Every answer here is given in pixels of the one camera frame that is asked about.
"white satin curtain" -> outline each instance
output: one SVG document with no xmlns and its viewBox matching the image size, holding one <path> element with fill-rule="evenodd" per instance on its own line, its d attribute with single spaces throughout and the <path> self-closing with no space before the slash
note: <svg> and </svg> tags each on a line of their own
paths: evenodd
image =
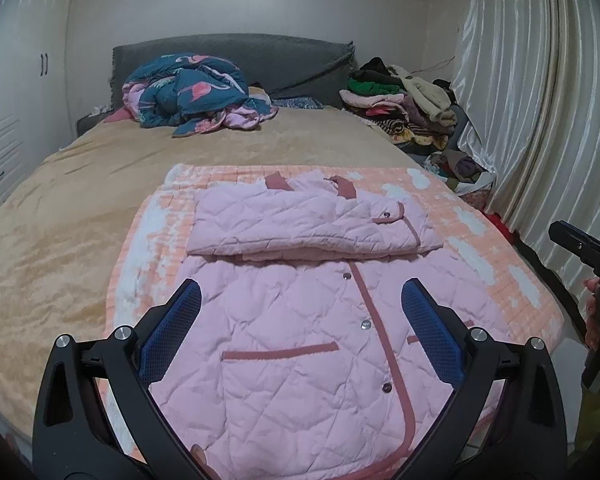
<svg viewBox="0 0 600 480">
<path fill-rule="evenodd" d="M 566 220 L 600 239 L 600 0 L 468 0 L 452 87 L 459 146 L 496 174 L 488 210 L 579 300 L 591 271 L 549 240 Z"/>
</svg>

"blue gripper pad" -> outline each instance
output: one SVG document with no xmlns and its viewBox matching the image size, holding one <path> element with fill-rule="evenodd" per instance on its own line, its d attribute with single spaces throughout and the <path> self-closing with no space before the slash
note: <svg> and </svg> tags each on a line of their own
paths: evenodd
<svg viewBox="0 0 600 480">
<path fill-rule="evenodd" d="M 436 313 L 438 305 L 416 279 L 404 283 L 401 301 L 404 315 L 438 378 L 454 389 L 459 388 L 464 381 L 462 349 Z"/>
<path fill-rule="evenodd" d="M 200 313 L 202 293 L 191 282 L 176 299 L 140 351 L 138 376 L 145 388 L 160 381 Z"/>
</svg>

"cable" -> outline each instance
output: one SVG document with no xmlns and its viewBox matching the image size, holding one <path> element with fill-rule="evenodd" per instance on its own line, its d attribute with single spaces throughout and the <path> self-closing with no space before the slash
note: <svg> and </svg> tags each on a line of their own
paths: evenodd
<svg viewBox="0 0 600 480">
<path fill-rule="evenodd" d="M 445 59 L 444 61 L 440 61 L 439 63 L 436 63 L 434 66 L 430 66 L 428 68 L 421 68 L 420 70 L 415 70 L 414 72 L 411 72 L 411 73 L 417 74 L 420 72 L 429 72 L 430 70 L 438 70 L 440 68 L 444 68 L 445 66 L 448 66 L 449 63 L 451 63 L 455 58 L 456 58 L 456 56 L 453 56 L 450 59 Z"/>
</svg>

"silver bolt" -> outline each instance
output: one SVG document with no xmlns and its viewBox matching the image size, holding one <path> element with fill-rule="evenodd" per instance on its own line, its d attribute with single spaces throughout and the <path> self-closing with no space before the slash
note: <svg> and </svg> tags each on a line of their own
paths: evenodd
<svg viewBox="0 0 600 480">
<path fill-rule="evenodd" d="M 536 350 L 543 350 L 544 349 L 544 341 L 542 341 L 542 339 L 540 339 L 539 337 L 532 337 L 531 338 L 531 346 L 533 348 L 535 348 Z"/>
<path fill-rule="evenodd" d="M 114 333 L 114 336 L 116 339 L 120 339 L 120 341 L 124 341 L 126 338 L 128 338 L 131 335 L 131 327 L 130 326 L 121 326 L 119 327 L 116 332 Z"/>
<path fill-rule="evenodd" d="M 476 341 L 486 341 L 487 333 L 481 328 L 474 328 L 471 330 L 471 337 Z"/>
<path fill-rule="evenodd" d="M 56 346 L 58 348 L 64 348 L 69 344 L 69 341 L 71 341 L 71 339 L 67 334 L 61 335 L 58 339 L 56 339 Z"/>
</svg>

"beige bedsheet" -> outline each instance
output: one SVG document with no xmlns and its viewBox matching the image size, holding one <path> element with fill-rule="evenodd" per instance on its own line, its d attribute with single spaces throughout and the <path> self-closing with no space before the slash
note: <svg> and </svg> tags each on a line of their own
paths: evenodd
<svg viewBox="0 0 600 480">
<path fill-rule="evenodd" d="M 381 131 L 334 108 L 282 108 L 254 132 L 171 139 L 172 130 L 100 124 L 50 156 L 0 208 L 0 412 L 24 434 L 54 339 L 102 336 L 129 226 L 176 163 L 417 167 Z"/>
</svg>

